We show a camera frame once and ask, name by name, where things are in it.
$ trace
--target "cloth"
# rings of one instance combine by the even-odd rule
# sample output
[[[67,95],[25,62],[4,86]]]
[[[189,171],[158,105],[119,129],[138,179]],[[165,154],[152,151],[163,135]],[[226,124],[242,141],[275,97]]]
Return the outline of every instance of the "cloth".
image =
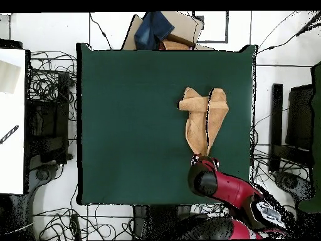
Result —
[[[189,111],[185,137],[194,154],[209,155],[218,131],[228,113],[226,96],[221,88],[213,88],[209,97],[200,96],[192,88],[186,88],[179,110]]]
[[[174,26],[160,12],[148,12],[134,36],[136,49],[158,50],[159,41],[172,32]]]
[[[189,46],[184,45],[182,43],[176,43],[175,41],[167,41],[164,40],[162,42],[164,44],[165,50],[176,50],[176,51],[181,51],[181,50],[187,50],[189,51]]]

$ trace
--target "cable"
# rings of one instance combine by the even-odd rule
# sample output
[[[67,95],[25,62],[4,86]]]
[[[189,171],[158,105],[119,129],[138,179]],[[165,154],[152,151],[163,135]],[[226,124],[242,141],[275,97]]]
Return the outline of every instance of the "cable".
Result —
[[[65,165],[63,165],[63,167],[61,168],[61,173],[60,173],[59,177],[63,174],[63,168],[64,168],[64,167],[65,167]]]
[[[270,47],[268,47],[268,48],[266,48],[266,49],[264,49],[264,50],[262,50],[262,51],[259,51],[257,54],[259,54],[259,53],[261,53],[261,52],[263,52],[263,51],[266,51],[266,50],[272,50],[272,49],[274,49],[274,48],[276,48],[276,47],[281,47],[281,46],[287,44],[289,41],[291,41],[294,37],[298,37],[298,36],[301,35],[302,33],[306,32],[306,31],[309,31],[309,30],[311,30],[311,29],[314,29],[314,28],[316,28],[316,27],[319,27],[319,26],[321,26],[321,23],[317,23],[317,24],[315,24],[315,25],[313,25],[313,26],[310,26],[310,27],[308,27],[307,29],[301,29],[299,32],[295,33],[295,34],[294,34],[289,40],[287,40],[285,43],[282,43],[281,45],[270,46]]]
[[[293,15],[296,11],[292,12],[291,14],[289,14],[284,20],[282,20],[280,23],[278,23],[278,25],[271,31],[271,33],[264,39],[264,41],[262,41],[261,45],[258,47],[260,49],[260,47],[262,46],[262,44],[266,41],[266,39],[276,30],[277,27],[279,27],[279,25],[281,25],[285,20],[287,20],[288,17],[290,17],[291,15]]]
[[[102,32],[102,35],[106,38],[106,40],[107,40],[107,42],[108,42],[109,48],[110,48],[111,50],[113,50],[113,48],[110,46],[109,40],[108,40],[108,38],[107,38],[107,36],[106,36],[106,33],[104,33],[103,30],[101,29],[100,25],[99,25],[96,21],[93,20],[91,13],[89,13],[89,16],[90,16],[90,19],[91,19],[95,24],[98,25],[100,31]]]
[[[199,25],[196,21],[195,21],[195,19],[188,13],[188,11],[186,11],[187,12],[187,14],[192,18],[192,20],[196,23],[196,26],[195,26],[195,29],[194,29],[194,34],[193,34],[193,42],[194,42],[194,39],[195,39],[195,33],[196,33],[196,28],[197,28],[197,26]]]
[[[291,41],[294,37],[296,37],[296,35],[297,34],[295,33],[289,40],[287,40],[285,43],[282,43],[281,45],[270,46],[268,48],[263,49],[262,51],[259,51],[257,54],[262,53],[263,51],[266,51],[266,50],[272,50],[272,49],[274,49],[276,47],[281,47],[283,45],[286,45],[289,41]]]
[[[268,116],[266,116],[266,117],[262,118],[262,119],[261,119],[261,120],[259,120],[258,122],[256,122],[256,123],[255,123],[255,125],[254,125],[254,128],[256,127],[256,125],[257,125],[259,122],[261,122],[261,121],[262,121],[262,120],[264,120],[264,119],[267,119],[267,118],[268,118],[268,117],[270,117],[271,115],[273,115],[273,114],[270,114],[270,115],[268,115]]]
[[[19,229],[17,229],[17,230],[14,230],[14,231],[11,231],[11,232],[8,232],[8,233],[1,234],[0,236],[9,235],[9,234],[12,234],[12,233],[16,233],[16,232],[18,232],[18,231],[24,230],[24,229],[27,228],[27,227],[32,226],[33,224],[34,224],[34,222],[30,223],[29,225],[26,225],[25,227],[21,227],[21,228],[19,228]]]

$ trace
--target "black border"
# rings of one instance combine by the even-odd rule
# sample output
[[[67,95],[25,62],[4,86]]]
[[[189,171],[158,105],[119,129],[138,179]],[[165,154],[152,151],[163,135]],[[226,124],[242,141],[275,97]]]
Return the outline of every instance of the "black border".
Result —
[[[228,43],[229,11],[225,11],[225,40],[224,41],[197,41],[196,43]]]
[[[76,56],[77,56],[77,71],[76,71],[76,100],[77,100],[77,168],[78,168],[78,194],[76,196],[76,202],[78,205],[83,206],[82,203],[82,195],[83,195],[83,151],[82,151],[82,47],[81,45],[86,45],[87,48],[91,51],[99,51],[99,50],[93,50],[91,46],[88,43],[77,43],[76,44]],[[226,51],[226,50],[199,50],[200,52],[214,52],[214,51],[225,51],[228,53],[242,53],[246,51],[246,49],[249,46],[254,46],[255,50],[252,55],[252,118],[251,118],[251,130],[250,130],[250,177],[249,182],[252,184],[251,180],[253,180],[254,175],[254,167],[253,167],[253,155],[254,155],[254,148],[255,148],[255,99],[256,99],[256,56],[258,54],[258,45],[245,45],[240,51]],[[155,51],[159,53],[170,53],[172,51]],[[186,53],[191,51],[174,51],[179,53]],[[101,204],[101,205],[108,205],[108,204],[114,204],[116,203],[89,203],[91,204]]]
[[[20,41],[12,41],[12,40],[4,40],[0,39],[0,48],[1,49],[19,49],[23,50],[23,43]],[[30,88],[30,71],[31,71],[31,53],[29,50],[25,50],[25,63],[24,63],[24,148],[28,145],[27,143],[27,132],[29,129],[29,123],[27,120],[27,105],[29,99],[29,88]],[[23,158],[23,194],[28,194],[29,190],[29,162],[30,158],[24,152]],[[0,195],[15,195],[15,194],[4,194],[0,193]]]
[[[76,71],[76,100],[77,100],[77,171],[78,171],[78,193],[76,196],[76,202],[78,205],[83,205],[83,145],[82,145],[82,133],[83,133],[83,121],[82,121],[82,44],[76,43],[76,56],[77,56],[77,71]]]

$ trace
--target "tangled wires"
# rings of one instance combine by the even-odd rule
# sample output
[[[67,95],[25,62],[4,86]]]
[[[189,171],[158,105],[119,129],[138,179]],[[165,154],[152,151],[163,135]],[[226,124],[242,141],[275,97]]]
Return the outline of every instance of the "tangled wires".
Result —
[[[72,207],[72,199],[74,198],[76,191],[77,191],[78,185],[76,186],[75,192],[70,200],[70,208],[60,208],[52,211],[47,211],[43,213],[38,213],[36,216],[47,216],[52,217],[52,219],[46,224],[45,228],[39,233],[39,240],[56,240],[56,241],[75,241],[77,232],[81,233],[81,239],[88,240],[88,236],[92,233],[97,233],[99,237],[102,240],[117,240],[117,238],[123,234],[127,233],[133,238],[139,239],[140,237],[136,236],[133,232],[132,224],[134,221],[134,218],[130,218],[130,220],[127,223],[122,223],[122,231],[117,233],[115,227],[111,224],[107,223],[98,223],[97,220],[97,210],[100,205],[96,207],[95,210],[95,223],[92,222],[87,216],[81,216],[73,207]],[[75,223],[74,219],[72,219],[72,216],[76,215],[80,221],[85,222],[87,225],[83,228],[78,228],[78,225]],[[101,231],[103,229],[107,230],[107,233],[103,234]],[[54,236],[49,238],[44,238],[45,232],[51,231],[54,233]]]
[[[49,54],[59,54],[53,58],[49,57]],[[61,66],[62,62],[69,65],[68,67]],[[42,102],[52,102],[56,105],[57,109],[65,115],[69,121],[76,122],[76,58],[72,55],[64,53],[62,51],[39,51],[31,53],[31,73],[30,73],[30,89],[29,89],[29,99],[39,100]],[[68,74],[69,79],[68,86],[68,98],[63,95],[59,90],[59,74]],[[65,104],[69,104],[70,108],[67,114],[60,105],[58,99]],[[42,134],[44,130],[44,115],[46,111],[43,106],[39,106],[36,110],[37,120],[35,132]],[[76,134],[73,139],[70,139],[71,143],[76,138]]]
[[[257,123],[255,123],[255,127],[258,123],[260,123],[261,121],[269,118],[271,115],[268,115],[264,118],[262,118],[261,120],[259,120]],[[251,182],[254,184],[257,184],[257,179],[259,179],[261,181],[261,183],[266,187],[265,182],[268,180],[271,180],[272,182],[274,182],[274,179],[272,177],[272,173],[268,173],[267,170],[264,170],[263,167],[268,167],[268,160],[271,160],[273,158],[271,158],[269,156],[268,153],[264,152],[264,151],[260,151],[259,149],[256,149],[257,146],[270,146],[269,144],[258,144],[258,139],[259,139],[259,135],[256,131],[256,129],[254,129],[254,133],[255,133],[255,145],[254,145],[254,154],[253,154],[253,159],[254,161],[257,163],[257,165],[255,166],[255,170],[254,170],[254,175],[252,177]],[[302,173],[305,173],[305,179],[309,179],[309,172],[307,171],[307,169],[305,167],[303,167],[301,164],[298,163],[294,163],[291,162],[289,160],[286,159],[282,159],[280,158],[279,161],[283,164],[283,166],[280,168],[281,172],[285,172],[285,171],[298,171],[298,173],[296,173],[298,176],[301,177]]]

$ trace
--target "green table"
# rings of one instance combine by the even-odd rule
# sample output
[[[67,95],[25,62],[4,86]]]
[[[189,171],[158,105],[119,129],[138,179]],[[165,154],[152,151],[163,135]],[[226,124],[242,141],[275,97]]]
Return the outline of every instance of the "green table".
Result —
[[[304,212],[321,212],[321,62],[311,68],[314,96],[312,108],[314,112],[312,153],[314,158],[312,183],[315,196],[310,200],[300,202],[299,209]]]
[[[77,44],[80,204],[213,203],[187,185],[192,151],[186,87],[207,96],[223,88],[229,112],[211,149],[220,170],[250,172],[253,54],[226,51],[91,51]]]

